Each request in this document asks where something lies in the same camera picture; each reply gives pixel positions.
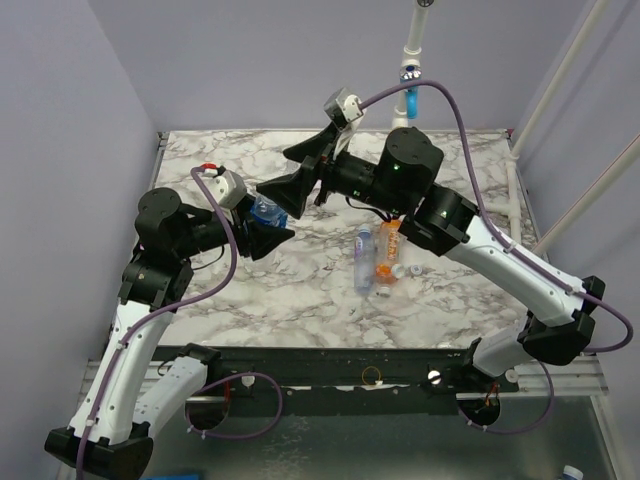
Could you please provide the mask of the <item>blue label Pocari bottle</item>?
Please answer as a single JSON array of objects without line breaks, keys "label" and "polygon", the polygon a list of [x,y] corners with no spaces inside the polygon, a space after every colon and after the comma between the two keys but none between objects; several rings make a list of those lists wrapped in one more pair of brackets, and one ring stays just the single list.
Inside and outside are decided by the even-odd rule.
[{"label": "blue label Pocari bottle", "polygon": [[260,223],[285,228],[288,214],[274,201],[263,195],[258,195],[251,207],[251,214]]}]

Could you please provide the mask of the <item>purple label water bottle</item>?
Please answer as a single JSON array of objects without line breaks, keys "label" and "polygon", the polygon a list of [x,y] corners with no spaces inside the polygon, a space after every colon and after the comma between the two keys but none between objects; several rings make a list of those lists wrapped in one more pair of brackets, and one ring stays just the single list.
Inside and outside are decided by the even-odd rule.
[{"label": "purple label water bottle", "polygon": [[363,297],[370,294],[375,277],[375,239],[368,226],[361,226],[354,240],[354,290]]}]

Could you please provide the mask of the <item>orange label drink bottle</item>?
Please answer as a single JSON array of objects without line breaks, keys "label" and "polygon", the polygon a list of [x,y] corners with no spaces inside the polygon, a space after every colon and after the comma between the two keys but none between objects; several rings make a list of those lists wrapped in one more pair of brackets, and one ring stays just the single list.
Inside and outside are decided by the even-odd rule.
[{"label": "orange label drink bottle", "polygon": [[401,221],[394,219],[389,222],[383,222],[379,229],[375,279],[377,295],[383,298],[391,296],[393,286],[402,278],[395,278],[391,271],[394,265],[402,265],[399,259],[401,246],[400,226]]}]

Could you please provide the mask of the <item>white Pocari bottle cap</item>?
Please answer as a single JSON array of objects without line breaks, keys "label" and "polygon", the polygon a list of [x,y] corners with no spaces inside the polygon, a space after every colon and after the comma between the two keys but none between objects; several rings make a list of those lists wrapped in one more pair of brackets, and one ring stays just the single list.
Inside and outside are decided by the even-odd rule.
[{"label": "white Pocari bottle cap", "polygon": [[394,265],[391,271],[395,278],[401,278],[404,276],[404,267],[402,265],[399,265],[399,264]]}]

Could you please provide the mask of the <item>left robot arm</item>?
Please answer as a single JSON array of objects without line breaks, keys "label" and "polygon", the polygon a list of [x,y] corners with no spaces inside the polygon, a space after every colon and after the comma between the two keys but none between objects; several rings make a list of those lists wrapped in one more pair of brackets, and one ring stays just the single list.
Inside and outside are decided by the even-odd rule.
[{"label": "left robot arm", "polygon": [[139,479],[159,432],[194,393],[214,393],[222,380],[219,351],[187,345],[147,391],[141,389],[152,357],[192,278],[192,257],[228,246],[234,257],[264,258],[293,231],[257,221],[251,195],[229,216],[184,203],[166,187],[138,203],[139,241],[125,268],[119,305],[104,356],[88,393],[68,426],[49,432],[45,450],[79,477]]}]

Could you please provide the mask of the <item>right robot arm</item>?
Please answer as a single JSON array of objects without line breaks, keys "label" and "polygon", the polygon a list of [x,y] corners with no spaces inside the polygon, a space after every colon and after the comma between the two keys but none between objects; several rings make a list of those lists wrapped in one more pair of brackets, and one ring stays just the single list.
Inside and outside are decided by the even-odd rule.
[{"label": "right robot arm", "polygon": [[444,153],[417,128],[389,133],[376,164],[338,144],[337,129],[328,126],[285,149],[299,168],[259,184],[258,193],[294,218],[302,216],[315,187],[315,205],[336,193],[398,216],[399,232],[410,243],[473,269],[525,305],[524,320],[471,344],[459,370],[467,389],[483,391],[529,360],[564,366],[585,352],[595,328],[596,303],[589,296],[603,295],[601,280],[554,269],[502,235],[478,205],[437,184]]}]

